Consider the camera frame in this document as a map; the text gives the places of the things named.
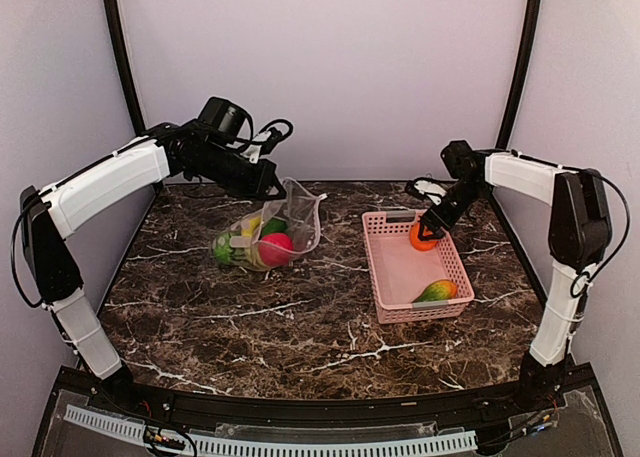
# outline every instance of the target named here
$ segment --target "white wall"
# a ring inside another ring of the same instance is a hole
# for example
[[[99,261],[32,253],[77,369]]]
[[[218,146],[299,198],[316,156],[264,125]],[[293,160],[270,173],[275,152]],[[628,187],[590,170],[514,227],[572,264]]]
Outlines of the white wall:
[[[120,0],[150,124],[210,95],[257,125],[289,118],[274,153],[304,179],[445,176],[451,139],[492,147],[526,0]]]
[[[591,166],[618,183],[640,216],[640,0],[542,0],[531,67],[512,146],[544,159]],[[549,211],[502,193],[535,267],[548,282]],[[614,242],[624,226],[609,193]],[[620,257],[600,274],[575,354],[591,361],[625,455],[640,455],[640,244],[632,227]]]
[[[60,364],[74,360],[49,315],[28,309],[14,290],[8,243],[18,197],[101,157],[133,130],[101,0],[0,0],[0,9],[0,453],[25,456]],[[121,203],[70,239],[95,306],[149,197]],[[26,267],[19,270],[35,298]]]

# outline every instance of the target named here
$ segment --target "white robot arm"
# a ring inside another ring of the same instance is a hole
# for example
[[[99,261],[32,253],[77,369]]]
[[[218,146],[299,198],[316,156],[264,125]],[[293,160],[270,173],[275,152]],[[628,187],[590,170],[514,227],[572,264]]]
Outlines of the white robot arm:
[[[448,191],[437,191],[428,178],[407,184],[410,194],[434,203],[420,221],[418,235],[427,235],[425,228],[432,233],[426,239],[441,238],[443,229],[450,230],[474,200],[494,187],[515,190],[551,207],[551,286],[538,333],[521,365],[516,399],[521,407],[532,407],[562,379],[590,278],[611,241],[602,180],[593,170],[566,169],[519,153],[473,151],[465,141],[451,142],[441,156],[457,179]]]
[[[181,172],[187,178],[209,178],[233,196],[283,198],[276,165],[260,154],[271,152],[293,127],[288,121],[273,121],[255,139],[246,140],[237,137],[246,120],[253,127],[243,109],[212,97],[197,119],[179,127],[154,127],[63,181],[22,193],[18,224],[22,223],[23,252],[41,296],[38,304],[51,312],[65,342],[99,379],[127,380],[130,374],[84,294],[80,271],[64,241],[112,204]],[[285,134],[276,128],[279,124],[288,126]],[[19,291],[26,300],[20,287]]]

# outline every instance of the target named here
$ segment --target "pink plastic basket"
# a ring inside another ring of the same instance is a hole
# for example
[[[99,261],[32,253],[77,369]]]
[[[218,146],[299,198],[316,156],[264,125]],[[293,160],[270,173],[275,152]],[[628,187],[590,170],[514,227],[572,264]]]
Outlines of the pink plastic basket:
[[[409,231],[423,211],[367,212],[364,223],[367,258],[381,324],[457,317],[474,299],[458,251],[447,233],[435,249],[420,252]],[[458,286],[455,299],[412,303],[431,283],[449,279]]]

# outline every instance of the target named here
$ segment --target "brown marble table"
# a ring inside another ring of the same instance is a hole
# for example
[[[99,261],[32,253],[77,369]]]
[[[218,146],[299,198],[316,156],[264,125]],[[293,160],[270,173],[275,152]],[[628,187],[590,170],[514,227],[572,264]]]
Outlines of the brown marble table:
[[[220,268],[216,234],[260,204],[215,185],[158,196],[101,312],[136,380],[245,397],[410,396],[517,379],[541,309],[486,201],[452,233],[476,292],[458,318],[380,325],[361,215],[420,207],[399,183],[308,183],[326,193],[308,258]]]

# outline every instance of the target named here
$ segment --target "clear plastic bag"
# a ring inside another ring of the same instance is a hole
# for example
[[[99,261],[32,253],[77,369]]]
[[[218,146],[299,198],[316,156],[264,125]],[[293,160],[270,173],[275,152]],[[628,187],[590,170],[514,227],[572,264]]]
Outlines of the clear plastic bag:
[[[326,195],[313,195],[293,179],[283,179],[282,185],[286,199],[265,202],[216,237],[213,255],[220,264],[267,271],[316,248],[321,236],[318,207]]]

